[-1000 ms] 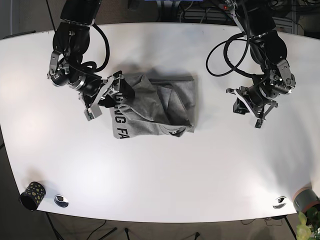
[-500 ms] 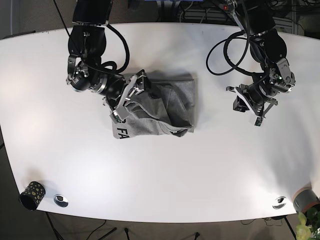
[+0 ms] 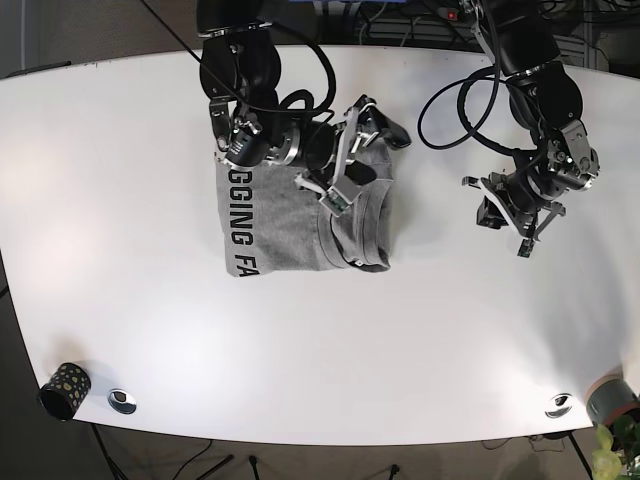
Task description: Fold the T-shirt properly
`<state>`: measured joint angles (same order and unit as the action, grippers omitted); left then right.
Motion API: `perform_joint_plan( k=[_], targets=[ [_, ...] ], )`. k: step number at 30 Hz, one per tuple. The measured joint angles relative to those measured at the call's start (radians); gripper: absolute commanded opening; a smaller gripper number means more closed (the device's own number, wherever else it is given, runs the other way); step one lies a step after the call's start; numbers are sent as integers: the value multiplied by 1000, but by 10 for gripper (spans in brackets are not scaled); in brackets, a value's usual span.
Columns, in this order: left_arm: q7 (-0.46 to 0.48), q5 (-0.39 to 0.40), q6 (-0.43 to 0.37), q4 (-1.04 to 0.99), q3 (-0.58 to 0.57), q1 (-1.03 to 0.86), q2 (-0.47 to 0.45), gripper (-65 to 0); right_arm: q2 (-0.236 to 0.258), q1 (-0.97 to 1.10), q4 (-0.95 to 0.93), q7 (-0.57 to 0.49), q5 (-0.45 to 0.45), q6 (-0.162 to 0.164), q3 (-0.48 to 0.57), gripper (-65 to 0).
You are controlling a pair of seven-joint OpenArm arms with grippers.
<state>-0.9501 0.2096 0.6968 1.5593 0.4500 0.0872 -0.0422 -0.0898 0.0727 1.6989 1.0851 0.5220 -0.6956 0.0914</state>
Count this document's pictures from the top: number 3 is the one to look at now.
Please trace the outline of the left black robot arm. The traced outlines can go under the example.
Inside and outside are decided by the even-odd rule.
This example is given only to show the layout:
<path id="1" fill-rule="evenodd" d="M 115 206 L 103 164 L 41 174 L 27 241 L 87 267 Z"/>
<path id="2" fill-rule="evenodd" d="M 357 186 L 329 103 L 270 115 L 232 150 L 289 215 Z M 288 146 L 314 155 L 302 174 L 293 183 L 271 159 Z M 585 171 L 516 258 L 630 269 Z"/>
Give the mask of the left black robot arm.
<path id="1" fill-rule="evenodd" d="M 560 197 L 592 186 L 600 173 L 599 158 L 582 121 L 581 91 L 566 73 L 560 49 L 536 3 L 464 1 L 461 6 L 474 16 L 472 31 L 492 64 L 456 82 L 456 110 L 465 133 L 447 146 L 473 138 L 513 160 L 512 173 L 467 176 L 462 182 L 483 193 L 477 224 L 494 230 L 511 228 L 522 240 L 519 256 L 527 258 L 541 233 L 565 215 Z M 506 86 L 511 114 L 529 131 L 534 149 L 506 147 L 482 135 L 486 115 L 477 123 L 469 121 L 467 96 L 480 81 L 491 82 L 492 100 L 499 86 Z"/>

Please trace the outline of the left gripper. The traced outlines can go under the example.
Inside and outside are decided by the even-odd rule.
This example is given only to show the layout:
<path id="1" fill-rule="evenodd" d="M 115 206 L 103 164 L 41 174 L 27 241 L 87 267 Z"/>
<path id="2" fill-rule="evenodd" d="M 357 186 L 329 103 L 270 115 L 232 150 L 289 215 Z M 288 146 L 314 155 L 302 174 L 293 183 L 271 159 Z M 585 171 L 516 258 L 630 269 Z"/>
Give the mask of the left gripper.
<path id="1" fill-rule="evenodd" d="M 517 250 L 517 256 L 521 258 L 529 258 L 541 233 L 557 217 L 566 215 L 566 208 L 560 202 L 540 196 L 528 181 L 517 179 L 516 173 L 492 172 L 481 178 L 466 176 L 462 185 L 483 194 L 476 224 L 493 230 L 508 227 L 521 239 Z"/>

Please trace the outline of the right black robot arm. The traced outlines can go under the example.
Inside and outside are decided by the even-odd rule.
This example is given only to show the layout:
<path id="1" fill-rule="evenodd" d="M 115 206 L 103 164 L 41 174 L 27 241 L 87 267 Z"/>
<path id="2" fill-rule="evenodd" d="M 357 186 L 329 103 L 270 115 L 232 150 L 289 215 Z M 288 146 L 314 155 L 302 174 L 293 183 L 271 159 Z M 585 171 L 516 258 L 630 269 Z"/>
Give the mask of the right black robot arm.
<path id="1" fill-rule="evenodd" d="M 337 92 L 334 69 L 319 45 L 277 21 L 281 1 L 200 1 L 196 28 L 203 39 L 200 81 L 223 164 L 251 171 L 262 164 L 296 167 L 295 184 L 314 192 L 332 214 L 345 212 L 376 178 L 357 154 L 376 140 L 393 150 L 411 143 L 408 132 L 362 95 L 332 125 Z M 327 76 L 321 102 L 306 89 L 280 98 L 280 56 L 270 32 L 279 31 L 308 46 Z"/>

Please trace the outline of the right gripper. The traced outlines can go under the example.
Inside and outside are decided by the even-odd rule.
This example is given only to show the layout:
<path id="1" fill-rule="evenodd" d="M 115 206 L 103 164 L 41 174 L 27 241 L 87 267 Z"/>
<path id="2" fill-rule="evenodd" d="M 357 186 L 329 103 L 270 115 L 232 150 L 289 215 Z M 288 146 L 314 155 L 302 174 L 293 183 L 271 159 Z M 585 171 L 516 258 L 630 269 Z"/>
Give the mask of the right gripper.
<path id="1" fill-rule="evenodd" d="M 412 144 L 401 125 L 386 116 L 373 119 L 376 106 L 373 98 L 362 95 L 336 124 L 309 119 L 295 123 L 300 133 L 294 157 L 297 205 L 319 208 L 333 216 L 346 213 L 365 187 L 377 179 L 376 171 L 358 158 L 361 151 L 378 135 L 392 150 Z"/>

